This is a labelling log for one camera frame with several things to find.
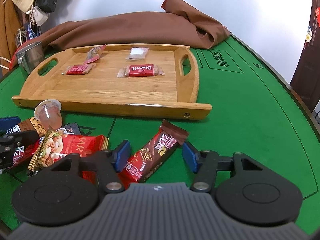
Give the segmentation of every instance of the orange brown garment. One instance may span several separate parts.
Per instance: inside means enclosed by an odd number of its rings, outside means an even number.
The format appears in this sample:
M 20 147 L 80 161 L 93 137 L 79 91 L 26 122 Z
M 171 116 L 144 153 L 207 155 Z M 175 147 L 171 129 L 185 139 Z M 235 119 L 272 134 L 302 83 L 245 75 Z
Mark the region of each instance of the orange brown garment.
M 25 45 L 41 41 L 44 49 L 49 45 L 65 50 L 99 44 L 159 43 L 209 49 L 230 35 L 217 20 L 183 0 L 165 0 L 161 7 L 166 12 L 134 12 L 66 22 Z
M 15 37 L 19 28 L 21 28 L 22 23 L 16 12 L 14 3 L 12 0 L 0 0 L 0 56 L 11 60 L 17 46 L 15 43 Z M 5 60 L 0 60 L 1 64 L 9 67 L 9 63 Z M 8 70 L 0 68 L 3 74 Z

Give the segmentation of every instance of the stainless steel mug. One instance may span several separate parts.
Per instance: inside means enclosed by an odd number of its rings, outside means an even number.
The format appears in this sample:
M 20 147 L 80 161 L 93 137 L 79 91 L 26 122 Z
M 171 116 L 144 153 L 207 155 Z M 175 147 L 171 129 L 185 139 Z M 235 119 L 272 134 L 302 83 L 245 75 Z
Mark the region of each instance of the stainless steel mug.
M 18 64 L 25 79 L 44 61 L 41 41 L 34 42 L 20 49 L 16 54 Z

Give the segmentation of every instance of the green table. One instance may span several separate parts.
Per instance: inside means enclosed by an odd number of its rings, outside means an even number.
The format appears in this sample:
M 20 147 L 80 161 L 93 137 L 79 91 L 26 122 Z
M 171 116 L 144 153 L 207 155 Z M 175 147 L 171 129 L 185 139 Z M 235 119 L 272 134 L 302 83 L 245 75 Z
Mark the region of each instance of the green table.
M 315 120 L 280 76 L 250 48 L 231 36 L 212 49 L 192 49 L 200 72 L 197 102 L 210 103 L 212 111 L 202 121 L 170 120 L 188 130 L 188 140 L 198 149 L 221 155 L 244 152 L 295 183 L 304 201 L 297 225 L 307 233 L 320 226 L 320 143 Z M 26 119 L 32 109 L 18 108 L 11 96 L 23 85 L 20 69 L 0 83 L 0 116 Z M 63 113 L 64 123 L 92 127 L 93 135 L 110 138 L 110 148 L 128 139 L 133 151 L 142 147 L 158 130 L 161 119 Z M 25 166 L 0 175 L 0 219 L 10 228 L 18 226 L 10 198 L 13 190 L 28 179 Z M 228 178 L 218 174 L 217 184 Z M 149 183 L 193 180 L 181 149 L 151 176 Z

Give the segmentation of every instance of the screw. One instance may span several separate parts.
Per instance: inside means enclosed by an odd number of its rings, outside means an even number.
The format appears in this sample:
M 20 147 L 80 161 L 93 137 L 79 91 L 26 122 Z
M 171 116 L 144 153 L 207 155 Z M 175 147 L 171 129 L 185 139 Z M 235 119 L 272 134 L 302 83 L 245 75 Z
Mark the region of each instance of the screw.
M 106 187 L 107 187 L 108 190 L 114 191 L 114 190 L 121 189 L 122 185 L 119 182 L 110 182 L 110 183 L 107 184 Z
M 196 182 L 193 187 L 197 190 L 206 190 L 209 188 L 209 184 L 205 182 Z

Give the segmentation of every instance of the wooden tray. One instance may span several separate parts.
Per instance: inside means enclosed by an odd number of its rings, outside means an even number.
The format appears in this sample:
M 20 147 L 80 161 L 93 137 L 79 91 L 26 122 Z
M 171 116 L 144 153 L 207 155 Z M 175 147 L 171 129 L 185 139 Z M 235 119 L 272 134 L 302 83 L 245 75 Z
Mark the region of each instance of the wooden tray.
M 122 116 L 199 120 L 212 109 L 196 103 L 199 69 L 188 46 L 163 44 L 107 45 L 97 66 L 86 75 L 62 75 L 70 65 L 83 64 L 94 46 L 67 49 L 43 61 L 27 78 L 17 106 L 35 108 L 41 101 L 57 99 L 62 110 Z M 149 48 L 146 59 L 126 60 L 133 47 Z M 184 75 L 182 62 L 189 58 L 191 70 Z M 46 65 L 58 63 L 40 76 Z M 117 78 L 120 68 L 136 64 L 157 64 L 165 76 Z

